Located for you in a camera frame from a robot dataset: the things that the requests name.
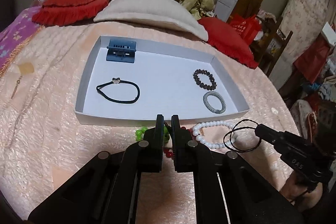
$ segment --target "metal screw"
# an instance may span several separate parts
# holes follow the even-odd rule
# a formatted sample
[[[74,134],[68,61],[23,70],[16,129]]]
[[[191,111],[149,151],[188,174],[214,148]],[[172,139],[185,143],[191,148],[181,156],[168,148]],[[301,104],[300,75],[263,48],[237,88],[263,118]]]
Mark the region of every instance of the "metal screw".
[[[228,153],[227,153],[227,156],[230,158],[230,159],[236,159],[236,158],[238,158],[238,154],[236,153],[236,152],[234,152],[234,151],[229,151]]]
[[[106,151],[100,152],[98,154],[98,158],[100,158],[101,160],[107,159],[109,157],[109,153]]]
[[[188,146],[190,146],[190,147],[196,147],[197,145],[198,145],[197,141],[191,140],[191,141],[188,142]]]
[[[147,147],[148,145],[149,145],[149,142],[147,142],[145,140],[139,141],[139,146],[140,147]]]

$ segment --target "black hair tie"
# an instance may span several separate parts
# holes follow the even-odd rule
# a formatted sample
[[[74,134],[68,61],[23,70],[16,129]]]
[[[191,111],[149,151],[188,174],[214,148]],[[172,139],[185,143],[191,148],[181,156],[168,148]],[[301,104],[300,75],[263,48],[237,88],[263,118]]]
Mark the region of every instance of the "black hair tie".
[[[120,100],[115,100],[115,99],[112,99],[112,98],[108,97],[104,92],[102,92],[102,91],[100,90],[101,88],[103,88],[103,87],[105,87],[105,86],[107,86],[107,85],[111,85],[111,84],[113,84],[113,85],[117,85],[117,84],[119,84],[119,83],[131,84],[131,85],[135,86],[136,89],[138,90],[138,95],[136,96],[136,98],[135,98],[134,100],[131,100],[131,101],[120,101]],[[112,78],[112,81],[111,81],[111,82],[108,82],[108,83],[105,83],[105,84],[102,84],[102,85],[98,85],[98,86],[96,87],[96,90],[97,90],[98,93],[99,93],[100,95],[102,95],[105,99],[108,99],[108,100],[111,101],[111,102],[115,102],[115,103],[119,103],[119,104],[133,104],[133,103],[135,103],[135,102],[139,99],[139,97],[140,97],[140,89],[139,89],[139,87],[138,87],[137,84],[135,84],[135,83],[133,83],[133,82],[129,82],[129,81],[120,80],[120,78]]]

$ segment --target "white bead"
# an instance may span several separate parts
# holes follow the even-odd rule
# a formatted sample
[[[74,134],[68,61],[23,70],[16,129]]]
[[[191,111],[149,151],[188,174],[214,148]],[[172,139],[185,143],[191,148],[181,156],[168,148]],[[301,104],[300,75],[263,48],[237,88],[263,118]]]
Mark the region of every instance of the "white bead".
[[[199,135],[199,134],[200,134],[200,131],[199,131],[199,130],[194,130],[194,131],[193,131],[193,135],[194,135],[194,136],[197,136],[197,135]]]

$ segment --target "wooden chair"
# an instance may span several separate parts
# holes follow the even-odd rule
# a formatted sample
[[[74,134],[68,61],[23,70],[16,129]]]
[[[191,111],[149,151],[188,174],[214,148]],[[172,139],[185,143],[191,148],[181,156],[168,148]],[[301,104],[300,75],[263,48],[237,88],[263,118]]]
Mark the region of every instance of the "wooden chair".
[[[277,22],[275,23],[274,20],[265,21],[259,18],[262,22],[262,27],[264,31],[264,37],[261,39],[262,44],[258,41],[253,41],[250,45],[250,48],[254,55],[254,60],[259,63],[259,67],[262,71],[267,69],[266,75],[267,77],[271,74],[276,62],[280,58],[280,55],[283,53],[285,47],[287,46],[289,40],[291,39],[293,32],[291,31],[289,35],[283,39],[277,34],[277,30],[283,20],[283,17],[279,17]],[[267,52],[267,48],[271,41],[276,39],[281,47],[276,51],[274,55]]]

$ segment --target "gray coil hair tie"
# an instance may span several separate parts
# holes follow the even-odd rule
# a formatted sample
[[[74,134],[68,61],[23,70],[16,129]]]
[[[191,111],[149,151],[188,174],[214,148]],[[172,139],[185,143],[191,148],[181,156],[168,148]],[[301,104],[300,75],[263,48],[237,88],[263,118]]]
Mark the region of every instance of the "gray coil hair tie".
[[[208,102],[208,96],[215,96],[217,97],[221,104],[222,104],[222,109],[221,110],[218,110],[218,109],[214,109]],[[226,104],[225,104],[225,101],[223,99],[223,97],[218,93],[218,92],[215,92],[215,91],[209,91],[207,92],[206,94],[204,94],[203,96],[203,102],[205,104],[205,106],[213,113],[216,113],[216,114],[222,114],[225,110],[226,110]]]

